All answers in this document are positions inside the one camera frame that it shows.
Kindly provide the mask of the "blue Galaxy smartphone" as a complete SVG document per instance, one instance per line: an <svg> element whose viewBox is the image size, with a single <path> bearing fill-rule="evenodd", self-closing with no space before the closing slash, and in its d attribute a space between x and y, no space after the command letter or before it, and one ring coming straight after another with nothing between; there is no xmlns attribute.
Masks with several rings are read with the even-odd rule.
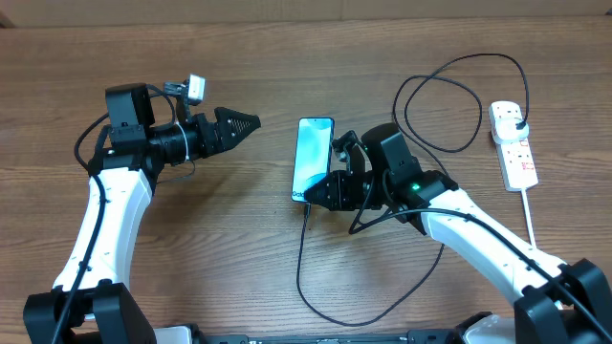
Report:
<svg viewBox="0 0 612 344"><path fill-rule="evenodd" d="M328 173L335 122L332 118L298 121L291 199L305 203L304 193Z"/></svg>

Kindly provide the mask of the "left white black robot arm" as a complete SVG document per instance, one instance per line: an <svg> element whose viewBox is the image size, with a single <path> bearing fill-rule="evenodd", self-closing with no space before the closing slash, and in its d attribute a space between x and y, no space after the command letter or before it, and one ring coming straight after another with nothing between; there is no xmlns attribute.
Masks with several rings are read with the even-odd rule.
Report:
<svg viewBox="0 0 612 344"><path fill-rule="evenodd" d="M215 121L192 115L205 81L192 75L162 89L145 83L106 90L94 156L82 164L89 201L75 246L48 292L28 297L23 320L33 343L203 343L194 324L155 329L129 290L142 217L166 165L236 147L261 121L225 107Z"/></svg>

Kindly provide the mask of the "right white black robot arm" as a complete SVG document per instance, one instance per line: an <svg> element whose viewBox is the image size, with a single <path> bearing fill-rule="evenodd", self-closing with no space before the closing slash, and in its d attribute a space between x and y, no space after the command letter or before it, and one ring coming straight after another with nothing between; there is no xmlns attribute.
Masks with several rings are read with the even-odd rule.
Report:
<svg viewBox="0 0 612 344"><path fill-rule="evenodd" d="M425 171L397 125L336 139L330 118L297 129L293 199L330 211L378 210L450 247L489 280L514 309L483 313L454 331L461 343L608 343L611 289L602 271L531 246L489 216L457 182Z"/></svg>

